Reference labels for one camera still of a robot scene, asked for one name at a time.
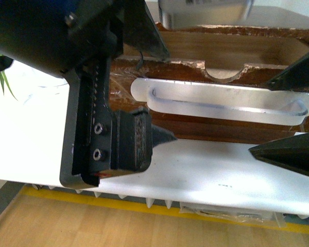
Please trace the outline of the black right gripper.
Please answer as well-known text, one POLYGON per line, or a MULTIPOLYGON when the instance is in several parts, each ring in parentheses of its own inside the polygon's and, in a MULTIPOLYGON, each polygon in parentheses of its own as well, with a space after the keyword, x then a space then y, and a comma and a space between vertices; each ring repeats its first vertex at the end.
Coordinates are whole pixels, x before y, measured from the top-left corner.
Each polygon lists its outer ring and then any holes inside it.
POLYGON ((0 1, 0 179, 84 189, 117 169, 109 106, 123 45, 162 61, 167 46, 145 1, 0 1))

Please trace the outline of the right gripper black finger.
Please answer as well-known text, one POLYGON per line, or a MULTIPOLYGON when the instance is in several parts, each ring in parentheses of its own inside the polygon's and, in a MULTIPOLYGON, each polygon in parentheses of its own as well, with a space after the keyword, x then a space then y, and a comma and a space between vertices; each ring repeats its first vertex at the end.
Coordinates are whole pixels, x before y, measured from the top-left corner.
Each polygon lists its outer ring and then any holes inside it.
POLYGON ((117 120, 117 169, 144 172, 150 164, 153 148, 176 141, 174 133, 152 124, 146 108, 131 112, 116 111, 117 120))

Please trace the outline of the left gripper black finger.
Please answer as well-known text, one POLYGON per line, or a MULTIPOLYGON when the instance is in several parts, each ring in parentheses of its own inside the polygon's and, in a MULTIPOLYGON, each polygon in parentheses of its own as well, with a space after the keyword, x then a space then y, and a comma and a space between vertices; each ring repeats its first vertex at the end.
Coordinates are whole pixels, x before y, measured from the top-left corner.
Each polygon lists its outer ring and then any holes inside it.
POLYGON ((290 91, 309 87, 309 52, 264 83, 271 91, 290 91))
POLYGON ((252 156, 309 177, 309 132, 249 148, 252 156))

